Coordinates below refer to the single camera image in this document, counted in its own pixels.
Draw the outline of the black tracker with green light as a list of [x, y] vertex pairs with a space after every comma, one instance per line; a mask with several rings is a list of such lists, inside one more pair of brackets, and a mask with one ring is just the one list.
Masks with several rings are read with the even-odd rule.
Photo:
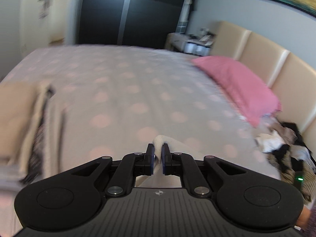
[[302, 190], [304, 182], [304, 173], [303, 171], [296, 171], [293, 179], [293, 185], [299, 190]]

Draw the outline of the grey pink-dotted bed sheet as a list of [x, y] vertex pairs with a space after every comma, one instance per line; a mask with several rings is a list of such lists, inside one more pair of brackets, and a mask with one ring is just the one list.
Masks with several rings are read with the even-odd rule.
[[110, 155], [143, 151], [158, 135], [273, 178], [279, 178], [253, 127], [229, 96], [186, 54], [106, 45], [37, 49], [6, 81], [53, 86], [64, 109], [59, 172]]

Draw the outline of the pile of unfolded clothes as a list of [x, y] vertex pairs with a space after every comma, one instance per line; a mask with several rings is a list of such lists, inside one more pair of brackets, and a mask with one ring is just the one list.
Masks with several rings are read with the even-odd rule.
[[268, 162], [275, 167], [281, 180], [293, 185], [296, 171], [303, 171], [304, 182], [300, 191], [306, 205], [315, 199], [315, 159], [307, 147], [296, 124], [273, 123], [269, 133], [260, 133], [255, 142], [259, 150], [267, 155]]

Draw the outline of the bedside table with items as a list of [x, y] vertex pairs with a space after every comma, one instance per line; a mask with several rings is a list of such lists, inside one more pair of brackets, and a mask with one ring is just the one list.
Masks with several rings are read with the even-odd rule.
[[208, 56], [211, 52], [216, 34], [202, 29], [202, 36], [184, 33], [169, 33], [166, 37], [165, 49], [179, 53]]

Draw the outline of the dark wardrobe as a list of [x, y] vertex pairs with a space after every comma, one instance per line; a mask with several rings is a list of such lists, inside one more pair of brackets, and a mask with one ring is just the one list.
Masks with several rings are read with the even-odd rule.
[[79, 44], [162, 49], [186, 30], [192, 0], [82, 0]]

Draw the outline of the cream white sweatshirt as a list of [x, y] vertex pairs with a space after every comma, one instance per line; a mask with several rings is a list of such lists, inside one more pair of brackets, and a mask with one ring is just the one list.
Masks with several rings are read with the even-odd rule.
[[139, 176], [136, 178], [135, 186], [139, 188], [181, 188], [180, 177], [165, 176], [163, 171], [167, 164], [171, 163], [171, 153], [181, 152], [191, 155], [194, 159], [202, 160], [204, 154], [190, 148], [188, 145], [181, 143], [171, 137], [158, 135], [153, 139], [154, 145], [154, 171], [151, 176]]

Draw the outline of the stack of folded clothes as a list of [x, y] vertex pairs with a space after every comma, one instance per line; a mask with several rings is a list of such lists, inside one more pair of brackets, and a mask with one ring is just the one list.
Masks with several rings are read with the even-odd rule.
[[53, 86], [43, 82], [1, 82], [1, 189], [59, 173], [64, 109]]

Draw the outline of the pink pillow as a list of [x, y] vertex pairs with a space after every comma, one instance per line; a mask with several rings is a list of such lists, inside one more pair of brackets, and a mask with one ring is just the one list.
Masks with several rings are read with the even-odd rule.
[[272, 90], [239, 61], [224, 56], [205, 56], [193, 59], [192, 63], [224, 90], [253, 127], [259, 125], [263, 116], [282, 110]]

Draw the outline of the beige padded headboard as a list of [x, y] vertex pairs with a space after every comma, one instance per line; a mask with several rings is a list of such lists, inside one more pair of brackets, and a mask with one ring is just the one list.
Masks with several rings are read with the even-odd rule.
[[279, 121], [294, 122], [315, 152], [315, 69], [277, 43], [221, 21], [211, 55], [233, 58], [253, 71], [279, 98]]

